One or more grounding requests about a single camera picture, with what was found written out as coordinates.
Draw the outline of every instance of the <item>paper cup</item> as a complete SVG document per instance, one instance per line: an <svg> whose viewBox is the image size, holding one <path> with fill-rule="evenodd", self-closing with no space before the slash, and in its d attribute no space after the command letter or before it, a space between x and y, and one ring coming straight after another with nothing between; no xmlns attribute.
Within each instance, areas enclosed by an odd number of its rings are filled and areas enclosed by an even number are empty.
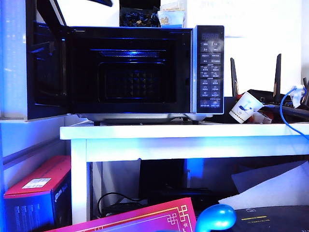
<svg viewBox="0 0 309 232"><path fill-rule="evenodd" d="M234 105L229 114L239 123L245 122L250 118L254 111L258 111L263 107L263 104L259 102L250 93L245 92L239 101Z"/></svg>

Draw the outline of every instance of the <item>table top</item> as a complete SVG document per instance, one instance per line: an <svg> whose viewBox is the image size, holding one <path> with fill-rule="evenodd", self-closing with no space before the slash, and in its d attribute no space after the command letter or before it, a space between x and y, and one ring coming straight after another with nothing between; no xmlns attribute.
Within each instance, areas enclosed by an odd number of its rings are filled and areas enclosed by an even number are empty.
<svg viewBox="0 0 309 232"><path fill-rule="evenodd" d="M309 134L309 123L292 123L292 127ZM101 125L85 121L60 128L60 139L111 139L111 138L188 138L188 137L247 137L299 135L285 124L221 124L190 121L172 121L168 124Z"/></svg>

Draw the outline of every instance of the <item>product label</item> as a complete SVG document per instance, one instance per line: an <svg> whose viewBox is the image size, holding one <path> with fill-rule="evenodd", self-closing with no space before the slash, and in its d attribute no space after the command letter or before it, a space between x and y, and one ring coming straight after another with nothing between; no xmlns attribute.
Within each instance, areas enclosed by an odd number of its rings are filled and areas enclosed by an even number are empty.
<svg viewBox="0 0 309 232"><path fill-rule="evenodd" d="M42 188L51 178L39 178L30 180L22 189Z"/></svg>

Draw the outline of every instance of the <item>table leg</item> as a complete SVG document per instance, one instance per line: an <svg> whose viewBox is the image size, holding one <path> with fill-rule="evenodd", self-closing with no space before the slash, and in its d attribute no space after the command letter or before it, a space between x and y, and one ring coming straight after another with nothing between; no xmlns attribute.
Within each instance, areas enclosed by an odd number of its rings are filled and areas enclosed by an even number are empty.
<svg viewBox="0 0 309 232"><path fill-rule="evenodd" d="M73 224L89 221L89 163L86 162L86 139L71 141L71 186Z"/></svg>

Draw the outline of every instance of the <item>blue cable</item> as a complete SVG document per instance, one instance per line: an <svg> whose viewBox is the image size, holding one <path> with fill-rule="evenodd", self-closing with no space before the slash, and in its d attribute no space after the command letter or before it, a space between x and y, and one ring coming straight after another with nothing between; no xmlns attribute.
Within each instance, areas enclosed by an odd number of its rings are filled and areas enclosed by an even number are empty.
<svg viewBox="0 0 309 232"><path fill-rule="evenodd" d="M284 122L289 128L291 128L292 130L296 131L297 133L301 134L302 136L304 136L306 139L309 140L309 137L308 137L308 136L306 136L304 133L302 133L302 132L300 132L299 130L297 130L297 129L295 129L294 127L292 127L292 126L285 120L285 118L283 117L283 113L282 113L283 102L284 102L285 98L286 98L290 93L292 93L292 92L295 91L295 90L297 90L297 88L294 87L294 88L291 89L287 94L285 94L284 97L282 98L281 103L280 103L280 116L281 116L281 119L283 120L283 122Z"/></svg>

